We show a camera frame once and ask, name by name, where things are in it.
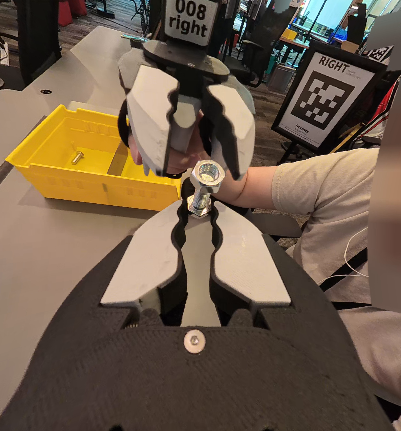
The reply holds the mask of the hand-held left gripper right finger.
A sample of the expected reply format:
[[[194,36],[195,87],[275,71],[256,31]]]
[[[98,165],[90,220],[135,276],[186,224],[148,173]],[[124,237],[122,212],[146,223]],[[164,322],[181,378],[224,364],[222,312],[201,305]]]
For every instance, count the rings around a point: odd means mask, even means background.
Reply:
[[[221,202],[214,202],[211,219],[217,245],[211,258],[211,283],[227,298],[219,307],[288,307],[291,299],[261,231]]]

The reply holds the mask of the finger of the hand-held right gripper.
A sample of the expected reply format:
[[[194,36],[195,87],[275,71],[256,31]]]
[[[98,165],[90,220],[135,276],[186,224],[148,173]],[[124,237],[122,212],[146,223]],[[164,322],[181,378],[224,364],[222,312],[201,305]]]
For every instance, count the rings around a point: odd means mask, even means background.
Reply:
[[[171,118],[176,111],[179,83],[147,61],[141,49],[130,49],[118,61],[126,92],[129,126],[143,162],[145,175],[167,174]]]
[[[242,180],[252,162],[256,127],[252,112],[235,88],[224,84],[204,87],[203,119],[212,124],[211,159]]]

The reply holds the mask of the grey waste bin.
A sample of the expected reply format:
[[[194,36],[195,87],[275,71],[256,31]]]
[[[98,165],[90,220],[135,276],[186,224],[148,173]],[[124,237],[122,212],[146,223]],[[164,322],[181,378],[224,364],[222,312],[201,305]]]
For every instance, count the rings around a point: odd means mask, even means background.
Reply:
[[[297,69],[293,66],[288,66],[281,62],[275,63],[266,84],[268,90],[285,93],[296,71]]]

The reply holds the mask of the person's right forearm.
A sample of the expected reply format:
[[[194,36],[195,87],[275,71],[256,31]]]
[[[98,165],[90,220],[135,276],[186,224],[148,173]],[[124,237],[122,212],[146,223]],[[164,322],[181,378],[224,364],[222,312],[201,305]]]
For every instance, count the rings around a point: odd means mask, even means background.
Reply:
[[[241,180],[234,180],[227,172],[214,198],[241,208],[275,210],[272,182],[278,166],[250,167]]]

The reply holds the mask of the black office chair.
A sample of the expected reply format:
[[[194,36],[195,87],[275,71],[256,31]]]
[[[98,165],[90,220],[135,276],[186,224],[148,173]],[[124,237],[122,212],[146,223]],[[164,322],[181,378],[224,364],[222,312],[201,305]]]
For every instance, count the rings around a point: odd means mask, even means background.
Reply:
[[[259,22],[241,40],[242,59],[224,56],[223,62],[241,84],[257,88],[268,68],[274,46],[297,15],[302,1],[271,1]]]
[[[61,57],[59,1],[15,0],[21,76],[26,86]]]

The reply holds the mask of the silver hex nut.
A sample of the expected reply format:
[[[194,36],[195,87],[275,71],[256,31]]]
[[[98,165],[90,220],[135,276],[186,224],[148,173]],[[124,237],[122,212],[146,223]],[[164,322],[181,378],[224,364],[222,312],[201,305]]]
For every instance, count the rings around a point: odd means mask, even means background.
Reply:
[[[218,192],[224,179],[224,169],[213,160],[198,161],[192,169],[190,178],[196,191],[203,194]]]

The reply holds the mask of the black framed marker sign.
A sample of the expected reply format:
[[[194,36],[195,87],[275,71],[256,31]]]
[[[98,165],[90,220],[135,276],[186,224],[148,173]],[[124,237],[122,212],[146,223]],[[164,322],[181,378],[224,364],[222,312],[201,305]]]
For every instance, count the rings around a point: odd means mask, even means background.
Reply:
[[[314,155],[329,154],[348,115],[367,99],[386,69],[369,57],[311,42],[271,126],[289,139],[277,165],[287,162],[297,145]]]

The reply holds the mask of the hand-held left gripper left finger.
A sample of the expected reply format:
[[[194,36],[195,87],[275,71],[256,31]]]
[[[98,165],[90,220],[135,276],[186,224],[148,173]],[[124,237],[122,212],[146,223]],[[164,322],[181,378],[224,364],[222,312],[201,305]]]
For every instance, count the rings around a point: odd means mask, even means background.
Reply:
[[[187,201],[179,200],[133,234],[101,298],[103,306],[177,307],[187,295],[182,247]]]

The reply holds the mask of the yellow plastic bin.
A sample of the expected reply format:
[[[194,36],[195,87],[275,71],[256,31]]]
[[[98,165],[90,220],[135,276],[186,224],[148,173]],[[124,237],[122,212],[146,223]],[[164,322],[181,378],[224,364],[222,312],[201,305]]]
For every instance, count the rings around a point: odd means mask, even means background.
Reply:
[[[5,159],[43,197],[160,211],[181,179],[144,175],[121,142],[117,116],[59,105]],[[77,151],[84,158],[72,165]]]

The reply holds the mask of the person's right hand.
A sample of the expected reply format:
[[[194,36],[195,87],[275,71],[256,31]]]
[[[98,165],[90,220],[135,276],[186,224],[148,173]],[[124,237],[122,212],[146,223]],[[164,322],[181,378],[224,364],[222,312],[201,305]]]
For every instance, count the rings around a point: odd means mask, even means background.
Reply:
[[[178,152],[173,148],[170,149],[167,174],[182,174],[187,169],[193,168],[198,161],[210,159],[204,147],[199,129],[199,123],[202,122],[202,118],[203,112],[200,110],[185,153]],[[139,153],[137,142],[131,132],[128,135],[128,148],[130,149],[134,164],[142,165],[142,156]]]

